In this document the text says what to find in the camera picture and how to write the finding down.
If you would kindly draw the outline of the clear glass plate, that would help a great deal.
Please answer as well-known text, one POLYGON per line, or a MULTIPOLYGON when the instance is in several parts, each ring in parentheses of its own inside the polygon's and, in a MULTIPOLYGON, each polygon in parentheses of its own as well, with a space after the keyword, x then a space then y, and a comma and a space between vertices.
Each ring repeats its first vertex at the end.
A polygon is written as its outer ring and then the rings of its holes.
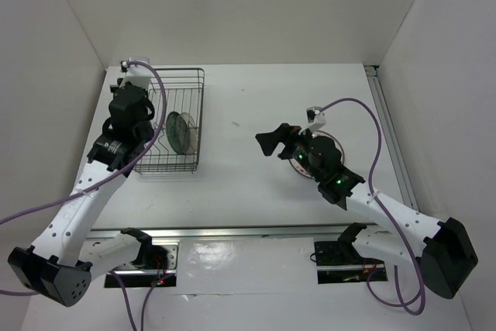
POLYGON ((193 155, 198 150, 198 128, 190 114, 183 112, 181 116, 183 120, 188 124, 189 129, 188 148, 186 149, 185 153, 187 155, 193 155))

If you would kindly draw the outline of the blue patterned plate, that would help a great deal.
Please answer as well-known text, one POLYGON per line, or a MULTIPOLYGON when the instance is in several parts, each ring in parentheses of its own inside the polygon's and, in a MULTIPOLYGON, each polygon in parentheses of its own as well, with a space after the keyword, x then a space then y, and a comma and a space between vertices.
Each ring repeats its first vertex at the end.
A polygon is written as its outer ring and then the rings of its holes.
POLYGON ((166 118, 167 140, 173 151, 180 155, 185 155, 188 148, 189 129, 188 124, 183 120, 178 112, 171 112, 166 118))

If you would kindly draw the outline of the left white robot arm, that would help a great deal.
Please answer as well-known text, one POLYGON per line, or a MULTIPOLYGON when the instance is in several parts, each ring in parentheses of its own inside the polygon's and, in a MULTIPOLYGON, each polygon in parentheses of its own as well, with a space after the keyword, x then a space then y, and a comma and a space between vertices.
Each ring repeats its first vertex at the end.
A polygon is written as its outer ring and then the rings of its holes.
POLYGON ((158 72, 147 59, 121 63, 124 78, 108 106, 110 116, 93 143, 69 196, 57 201, 58 213, 27 248, 16 247, 8 263, 31 291, 65 307, 79 302, 92 280, 123 264, 164 270, 168 252, 145 232, 125 228, 110 240, 85 248, 84 242, 112 196, 136 163, 156 142, 155 108, 148 87, 158 72))

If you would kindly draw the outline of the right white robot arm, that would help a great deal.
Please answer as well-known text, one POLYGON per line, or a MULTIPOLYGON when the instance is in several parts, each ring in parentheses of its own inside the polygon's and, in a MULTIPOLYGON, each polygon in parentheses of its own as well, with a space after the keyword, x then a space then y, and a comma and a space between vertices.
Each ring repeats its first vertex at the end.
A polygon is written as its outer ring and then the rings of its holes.
POLYGON ((455 296, 477 266, 477 255, 461 222, 454 218, 443 222, 380 191, 370 191, 360 175, 342 164, 332 139, 304 134, 287 123, 255 138, 267 157, 282 144, 279 158, 295 160, 327 202, 371 221, 371 226, 355 222, 339 237, 338 253, 345 262, 374 258, 398 267, 413 265, 424 285, 446 299, 455 296))

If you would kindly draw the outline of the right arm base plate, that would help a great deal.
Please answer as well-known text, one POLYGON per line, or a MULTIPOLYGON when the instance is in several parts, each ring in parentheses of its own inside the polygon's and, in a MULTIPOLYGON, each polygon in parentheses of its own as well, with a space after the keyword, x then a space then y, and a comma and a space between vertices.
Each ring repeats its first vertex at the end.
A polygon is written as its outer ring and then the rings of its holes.
POLYGON ((384 262, 374 258, 346 258, 337 241, 315 241, 314 252, 309 256, 316 265, 318 284, 349 284, 366 282, 374 273, 372 281, 387 281, 384 262))

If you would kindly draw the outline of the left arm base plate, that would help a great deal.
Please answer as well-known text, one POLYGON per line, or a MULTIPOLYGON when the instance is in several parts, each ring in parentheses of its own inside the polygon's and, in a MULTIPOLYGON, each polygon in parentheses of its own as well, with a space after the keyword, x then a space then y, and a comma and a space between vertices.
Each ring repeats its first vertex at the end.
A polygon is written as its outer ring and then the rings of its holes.
POLYGON ((173 288, 177 285, 177 263, 179 242, 167 242, 162 245, 167 255, 160 255, 150 264, 136 266, 124 263, 114 269, 126 288, 150 288, 158 280, 158 288, 173 288))

